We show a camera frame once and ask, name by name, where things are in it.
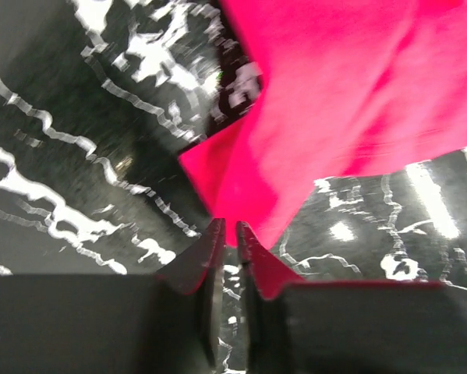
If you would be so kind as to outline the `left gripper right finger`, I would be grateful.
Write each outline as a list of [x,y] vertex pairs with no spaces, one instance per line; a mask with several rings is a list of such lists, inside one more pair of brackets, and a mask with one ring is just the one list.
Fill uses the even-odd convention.
[[467,373],[467,303],[437,282],[308,281],[236,225],[249,373]]

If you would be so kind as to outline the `pink t shirt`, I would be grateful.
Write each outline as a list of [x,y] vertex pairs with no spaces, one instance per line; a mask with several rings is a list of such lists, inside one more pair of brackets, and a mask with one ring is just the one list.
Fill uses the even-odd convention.
[[224,1],[261,72],[245,117],[180,161],[214,217],[272,246],[318,178],[467,146],[467,1]]

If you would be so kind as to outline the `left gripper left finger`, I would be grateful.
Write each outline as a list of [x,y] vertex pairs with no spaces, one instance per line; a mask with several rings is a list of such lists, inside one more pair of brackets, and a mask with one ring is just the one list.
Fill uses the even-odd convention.
[[0,277],[0,373],[213,373],[225,222],[144,275]]

